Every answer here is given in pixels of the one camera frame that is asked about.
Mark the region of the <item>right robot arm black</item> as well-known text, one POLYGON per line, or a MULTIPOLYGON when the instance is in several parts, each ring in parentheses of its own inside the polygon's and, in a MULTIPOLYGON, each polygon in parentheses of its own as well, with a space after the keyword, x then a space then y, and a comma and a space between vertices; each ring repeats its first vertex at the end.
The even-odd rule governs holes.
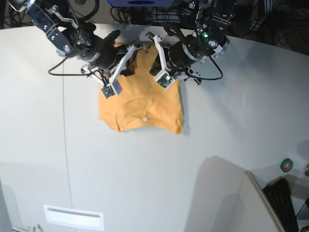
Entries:
POLYGON ((68 0, 10 0, 8 3, 16 12, 24 12, 64 59, 77 57, 98 68, 104 76, 114 75, 117 68, 121 75, 134 74, 131 61, 121 60, 129 47, 114 45, 120 31, 114 30, 105 38, 94 34, 96 26, 90 19, 99 10, 98 0, 93 10, 83 17, 77 17, 68 0))

